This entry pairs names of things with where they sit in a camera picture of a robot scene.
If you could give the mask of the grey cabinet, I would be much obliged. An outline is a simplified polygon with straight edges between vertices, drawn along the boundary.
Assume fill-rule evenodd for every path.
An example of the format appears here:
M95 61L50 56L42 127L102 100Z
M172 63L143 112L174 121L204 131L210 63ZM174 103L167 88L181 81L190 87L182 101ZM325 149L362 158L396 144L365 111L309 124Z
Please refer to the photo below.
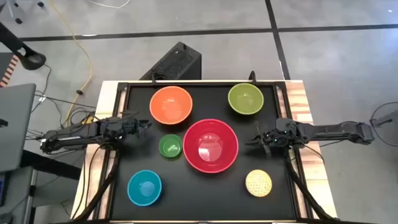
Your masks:
M33 194L37 171L31 167L9 173L5 201L0 206L0 224L34 224Z

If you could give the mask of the black table mat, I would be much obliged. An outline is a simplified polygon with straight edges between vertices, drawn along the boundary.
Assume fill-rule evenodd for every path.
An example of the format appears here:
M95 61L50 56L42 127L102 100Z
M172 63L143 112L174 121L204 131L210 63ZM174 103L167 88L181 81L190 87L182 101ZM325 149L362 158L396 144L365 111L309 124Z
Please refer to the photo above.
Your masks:
M262 131L272 129L279 117L272 85L261 86L264 106L260 112L245 116L228 104L228 85L188 85L193 110L182 123L172 126L152 121L144 137L128 136L114 184L112 220L293 220L296 216L291 183L283 154L267 156L263 148L247 146L256 134L256 122ZM160 139L166 134L183 136L202 119L218 119L236 133L239 152L236 162L219 174L205 174L193 168L184 156L167 159L159 152ZM152 170L162 181L162 193L155 204L140 207L127 195L129 179L140 170ZM265 197L251 195L245 178L252 170L263 170L272 180Z

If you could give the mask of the black curved stand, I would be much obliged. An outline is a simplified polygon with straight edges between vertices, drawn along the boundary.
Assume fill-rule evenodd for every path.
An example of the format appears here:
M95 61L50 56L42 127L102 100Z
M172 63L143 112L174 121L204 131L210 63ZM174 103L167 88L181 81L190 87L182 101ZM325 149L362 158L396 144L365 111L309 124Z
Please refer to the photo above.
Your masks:
M45 55L23 43L2 22L0 22L0 42L17 56L26 70L36 70L46 63Z

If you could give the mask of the blue bowl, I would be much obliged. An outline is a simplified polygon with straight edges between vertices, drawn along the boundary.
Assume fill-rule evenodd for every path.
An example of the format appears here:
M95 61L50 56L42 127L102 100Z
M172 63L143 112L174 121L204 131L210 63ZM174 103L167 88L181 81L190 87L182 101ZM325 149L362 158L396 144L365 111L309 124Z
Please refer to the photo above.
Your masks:
M140 170L129 180L127 195L130 201L140 207L155 203L162 193L162 181L152 170Z

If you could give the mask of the black computer tower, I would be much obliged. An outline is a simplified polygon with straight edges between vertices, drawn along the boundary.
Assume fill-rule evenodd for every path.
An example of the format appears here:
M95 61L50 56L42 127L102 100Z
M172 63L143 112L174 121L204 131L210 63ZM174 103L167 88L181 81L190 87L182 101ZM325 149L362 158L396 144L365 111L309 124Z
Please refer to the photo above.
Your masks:
M201 80L201 53L177 42L140 80Z

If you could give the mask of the yellow perforated bowl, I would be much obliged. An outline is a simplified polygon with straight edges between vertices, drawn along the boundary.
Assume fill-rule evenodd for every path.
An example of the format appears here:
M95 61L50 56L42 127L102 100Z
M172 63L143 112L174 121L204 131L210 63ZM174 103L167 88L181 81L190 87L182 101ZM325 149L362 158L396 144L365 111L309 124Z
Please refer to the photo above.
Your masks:
M265 197L272 190L272 180L269 174L263 170L252 170L245 178L247 191L255 197Z

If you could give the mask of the orange bowl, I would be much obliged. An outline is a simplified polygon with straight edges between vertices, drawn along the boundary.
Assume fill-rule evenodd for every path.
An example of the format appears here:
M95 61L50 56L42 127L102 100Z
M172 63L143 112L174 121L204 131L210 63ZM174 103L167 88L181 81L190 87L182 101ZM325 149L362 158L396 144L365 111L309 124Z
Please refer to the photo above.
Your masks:
M167 86L157 90L150 99L152 117L162 124L178 124L192 112L193 99L179 86Z

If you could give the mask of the office chair base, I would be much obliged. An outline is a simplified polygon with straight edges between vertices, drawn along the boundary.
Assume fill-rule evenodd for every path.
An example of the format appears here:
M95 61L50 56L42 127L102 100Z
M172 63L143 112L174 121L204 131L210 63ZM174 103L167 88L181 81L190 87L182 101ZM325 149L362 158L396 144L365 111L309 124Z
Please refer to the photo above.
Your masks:
M23 9L18 4L19 1L32 1L41 9L43 9L45 6L42 0L0 0L0 13L4 8L6 8L9 11L11 18L17 24L23 23L22 15L24 13Z

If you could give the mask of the light green bowl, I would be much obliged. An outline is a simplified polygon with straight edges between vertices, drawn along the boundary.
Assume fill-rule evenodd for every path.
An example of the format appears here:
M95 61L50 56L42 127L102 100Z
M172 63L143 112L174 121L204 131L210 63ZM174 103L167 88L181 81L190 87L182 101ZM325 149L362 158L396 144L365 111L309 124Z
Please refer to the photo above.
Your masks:
M262 109L264 96L255 85L238 83L229 90L228 103L237 113L250 115Z

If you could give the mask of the small dark green bowl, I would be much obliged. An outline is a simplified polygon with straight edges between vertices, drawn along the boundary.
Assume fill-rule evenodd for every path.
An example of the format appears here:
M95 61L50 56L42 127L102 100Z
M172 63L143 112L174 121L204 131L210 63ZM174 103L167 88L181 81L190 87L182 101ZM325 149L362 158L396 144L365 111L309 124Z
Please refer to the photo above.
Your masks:
M159 141L159 152L167 158L177 157L183 149L182 139L176 134L167 134Z

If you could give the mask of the orange black striped board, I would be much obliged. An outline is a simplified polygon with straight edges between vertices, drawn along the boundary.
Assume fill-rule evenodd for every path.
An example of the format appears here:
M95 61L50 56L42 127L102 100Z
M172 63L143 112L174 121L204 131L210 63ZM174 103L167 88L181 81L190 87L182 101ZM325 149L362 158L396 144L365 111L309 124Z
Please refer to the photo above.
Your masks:
M7 87L19 62L12 53L0 53L0 88Z

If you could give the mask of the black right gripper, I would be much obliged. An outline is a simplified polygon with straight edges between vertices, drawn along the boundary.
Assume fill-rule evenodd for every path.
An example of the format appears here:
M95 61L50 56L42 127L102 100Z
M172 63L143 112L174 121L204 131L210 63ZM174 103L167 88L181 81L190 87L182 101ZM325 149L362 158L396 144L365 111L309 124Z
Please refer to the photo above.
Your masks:
M260 122L256 122L257 135L254 139L249 140L246 145L253 147L290 147L294 140L294 127L293 121L288 118L276 119L276 127L265 134L265 143L263 140L264 132L261 129Z

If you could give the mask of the grey laptop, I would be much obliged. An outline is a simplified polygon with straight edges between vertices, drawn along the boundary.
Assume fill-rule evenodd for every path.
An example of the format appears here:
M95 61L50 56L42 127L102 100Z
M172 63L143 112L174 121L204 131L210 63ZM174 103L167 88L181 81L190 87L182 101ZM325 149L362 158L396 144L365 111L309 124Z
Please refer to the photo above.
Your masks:
M36 85L0 88L0 172L14 170L21 163Z

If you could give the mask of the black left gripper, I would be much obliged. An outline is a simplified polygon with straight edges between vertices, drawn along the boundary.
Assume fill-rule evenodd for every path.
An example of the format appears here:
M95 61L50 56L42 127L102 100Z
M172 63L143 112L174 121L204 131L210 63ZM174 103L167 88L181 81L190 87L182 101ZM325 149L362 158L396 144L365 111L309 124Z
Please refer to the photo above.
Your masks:
M150 128L151 126L152 123L150 123L148 120L122 118L119 138L125 139L127 135L135 135L138 138L144 137L146 135L146 129Z

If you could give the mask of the large red bowl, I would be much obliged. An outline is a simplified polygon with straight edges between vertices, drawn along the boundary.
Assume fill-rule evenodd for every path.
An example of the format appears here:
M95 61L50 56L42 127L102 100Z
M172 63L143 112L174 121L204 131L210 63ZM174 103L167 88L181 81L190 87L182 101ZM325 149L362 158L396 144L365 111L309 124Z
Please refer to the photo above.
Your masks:
M203 119L191 125L183 138L183 154L196 170L223 172L235 162L239 141L234 130L218 119Z

